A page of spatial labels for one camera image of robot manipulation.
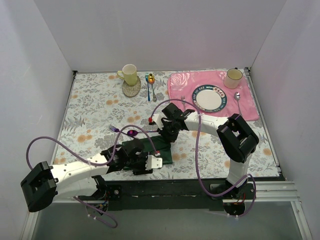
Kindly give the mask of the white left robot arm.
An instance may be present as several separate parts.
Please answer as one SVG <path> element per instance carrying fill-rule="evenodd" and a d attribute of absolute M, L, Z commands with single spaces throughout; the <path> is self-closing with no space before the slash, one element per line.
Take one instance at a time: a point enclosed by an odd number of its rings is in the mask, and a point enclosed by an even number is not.
<path fill-rule="evenodd" d="M 96 155 L 75 162 L 49 165 L 42 161 L 31 167 L 20 186 L 28 211 L 38 212 L 54 200 L 86 196 L 101 200 L 108 187 L 103 175 L 130 168 L 134 175 L 151 174 L 163 166 L 159 152 L 145 151 L 139 139 L 129 144 L 115 144 Z"/>

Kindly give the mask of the dark green cloth napkin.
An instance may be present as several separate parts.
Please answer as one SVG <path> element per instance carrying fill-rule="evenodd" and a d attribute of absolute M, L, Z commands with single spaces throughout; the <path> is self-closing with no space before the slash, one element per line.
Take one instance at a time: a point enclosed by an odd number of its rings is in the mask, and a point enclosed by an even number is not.
<path fill-rule="evenodd" d="M 152 136 L 150 140 L 147 137 L 136 138 L 123 141 L 121 146 L 126 151 L 129 159 L 133 154 L 139 155 L 142 152 L 149 152 L 148 155 L 162 158 L 162 166 L 172 164 L 171 144 L 166 142 L 160 135 Z"/>

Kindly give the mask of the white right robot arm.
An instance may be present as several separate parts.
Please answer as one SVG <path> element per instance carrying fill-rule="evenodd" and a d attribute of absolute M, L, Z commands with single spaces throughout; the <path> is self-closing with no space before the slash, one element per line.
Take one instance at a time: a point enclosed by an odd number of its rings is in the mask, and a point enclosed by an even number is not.
<path fill-rule="evenodd" d="M 244 186 L 252 175 L 248 167 L 252 154 L 259 143 L 258 136 L 237 113 L 230 117 L 216 117 L 201 113 L 193 107 L 182 111 L 172 100 L 159 114 L 153 112 L 148 119 L 150 125 L 157 125 L 157 132 L 169 143 L 175 142 L 181 131 L 196 131 L 216 136 L 230 159 L 230 166 L 222 192 L 211 193 L 204 184 L 200 184 L 204 192 L 213 198 L 228 195 L 237 199 L 245 192 Z"/>

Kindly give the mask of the purple spoon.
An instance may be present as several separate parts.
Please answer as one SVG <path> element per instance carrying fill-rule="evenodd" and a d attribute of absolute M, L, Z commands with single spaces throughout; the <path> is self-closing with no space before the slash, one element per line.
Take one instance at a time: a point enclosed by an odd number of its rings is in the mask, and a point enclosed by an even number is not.
<path fill-rule="evenodd" d="M 147 133 L 156 133 L 157 131 L 156 130 L 150 130 L 150 131 L 146 131 Z M 130 137 L 135 137 L 137 136 L 138 134 L 142 134 L 143 132 L 142 131 L 137 131 L 137 130 L 128 130 L 127 131 L 127 135 L 130 136 Z"/>

